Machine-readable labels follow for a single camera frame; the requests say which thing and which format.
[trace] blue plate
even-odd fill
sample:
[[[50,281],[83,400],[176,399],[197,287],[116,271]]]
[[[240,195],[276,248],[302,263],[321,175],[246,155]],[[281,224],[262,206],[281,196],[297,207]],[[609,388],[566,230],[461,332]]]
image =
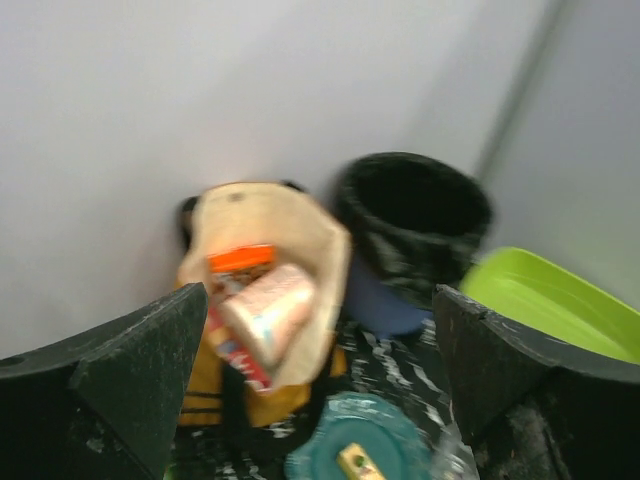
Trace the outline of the blue plate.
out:
[[[313,437],[287,457],[287,478],[346,480],[336,458],[351,443],[361,445],[389,480],[431,478],[431,454],[413,422],[397,407],[365,393],[329,397]]]

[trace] green plastic container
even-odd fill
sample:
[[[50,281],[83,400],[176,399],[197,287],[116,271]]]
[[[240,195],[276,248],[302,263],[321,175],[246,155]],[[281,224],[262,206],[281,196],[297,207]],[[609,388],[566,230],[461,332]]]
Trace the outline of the green plastic container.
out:
[[[460,290],[547,335],[640,364],[640,313],[531,252],[493,252],[467,273]]]

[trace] orange lid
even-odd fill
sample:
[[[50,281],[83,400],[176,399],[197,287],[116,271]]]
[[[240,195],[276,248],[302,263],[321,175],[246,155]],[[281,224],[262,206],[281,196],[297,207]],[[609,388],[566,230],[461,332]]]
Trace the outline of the orange lid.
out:
[[[209,255],[207,258],[209,270],[218,273],[270,263],[273,262],[274,257],[275,248],[273,245],[251,245],[217,255]]]

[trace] blue container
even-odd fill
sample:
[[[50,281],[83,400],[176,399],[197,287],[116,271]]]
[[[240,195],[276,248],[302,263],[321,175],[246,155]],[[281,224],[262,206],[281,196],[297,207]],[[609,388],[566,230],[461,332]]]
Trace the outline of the blue container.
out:
[[[379,339],[420,330],[433,318],[430,310],[413,306],[383,285],[357,252],[351,261],[344,308]]]

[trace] yellow eraser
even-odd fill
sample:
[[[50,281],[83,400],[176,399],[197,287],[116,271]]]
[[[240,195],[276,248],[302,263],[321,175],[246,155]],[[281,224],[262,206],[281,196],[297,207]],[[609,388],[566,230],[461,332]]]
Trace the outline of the yellow eraser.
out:
[[[338,454],[338,465],[349,480],[385,480],[367,452],[357,443],[352,443]]]

